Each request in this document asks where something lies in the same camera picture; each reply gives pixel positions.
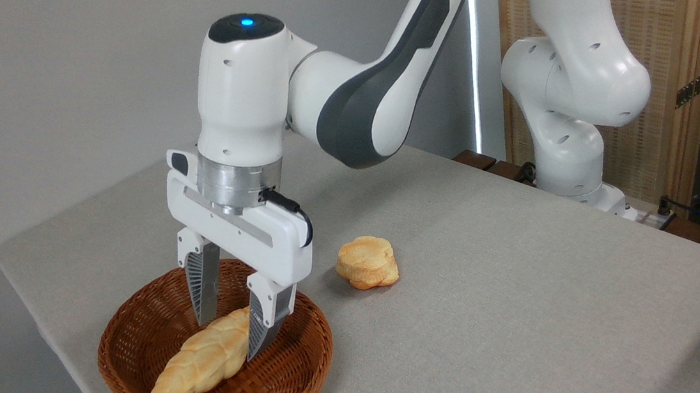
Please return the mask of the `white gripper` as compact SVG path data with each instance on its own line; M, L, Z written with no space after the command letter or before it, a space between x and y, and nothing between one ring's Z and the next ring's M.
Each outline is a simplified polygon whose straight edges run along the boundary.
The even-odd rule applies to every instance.
M312 245L305 244L308 224L272 202L229 212L200 193L198 156L167 150L166 158L167 205L185 226L178 232L177 258L198 325L216 318L221 249L258 271L247 277L251 361L275 341L285 317L293 313L295 283L311 273Z

